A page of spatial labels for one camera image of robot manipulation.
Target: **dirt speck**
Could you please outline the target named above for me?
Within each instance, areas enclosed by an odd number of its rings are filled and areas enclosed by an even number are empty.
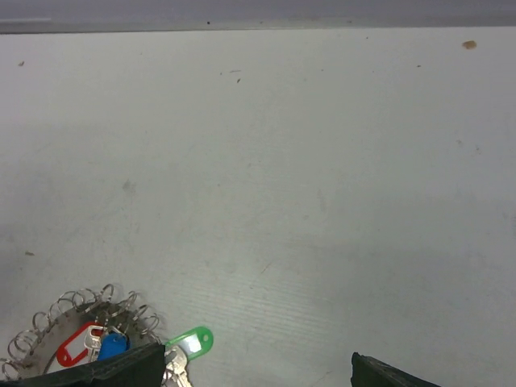
[[[321,189],[319,189],[317,191],[317,199],[319,199],[319,208],[320,208],[321,212],[326,212],[327,211],[326,198],[324,197],[324,194]]]
[[[476,41],[468,40],[467,42],[462,43],[462,47],[466,48],[467,50],[473,50],[476,48]]]
[[[136,183],[131,183],[129,179],[122,185],[122,189],[128,195],[136,194]]]

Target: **stain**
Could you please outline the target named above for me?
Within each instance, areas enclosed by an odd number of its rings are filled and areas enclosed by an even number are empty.
[[[122,185],[123,191],[128,195],[136,194],[136,183],[131,183],[129,179]]]
[[[318,385],[321,381],[324,380],[325,377],[327,377],[328,375],[330,375],[332,373],[332,371],[328,371],[326,372],[324,375],[322,375],[319,379],[317,379],[315,381],[315,383],[313,383],[312,385],[310,385],[310,387],[315,387],[316,385]]]
[[[462,47],[466,48],[467,50],[473,50],[476,48],[476,41],[468,40],[467,42],[462,43]]]
[[[321,212],[326,212],[327,211],[326,198],[324,197],[323,192],[321,191],[320,188],[317,191],[317,198],[319,199],[319,208],[321,209]]]
[[[513,238],[516,239],[516,214],[510,217],[510,228],[513,229]]]
[[[270,265],[273,264],[272,261],[270,261],[267,266],[265,266],[265,268],[261,271],[260,275],[262,275],[263,273],[265,273],[265,271],[267,271],[267,269],[270,267]]]

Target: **white table surface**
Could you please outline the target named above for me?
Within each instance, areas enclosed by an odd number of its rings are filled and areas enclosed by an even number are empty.
[[[516,29],[0,50],[0,347],[64,291],[113,282],[164,337],[214,331],[195,387],[345,386],[354,351],[511,385]]]

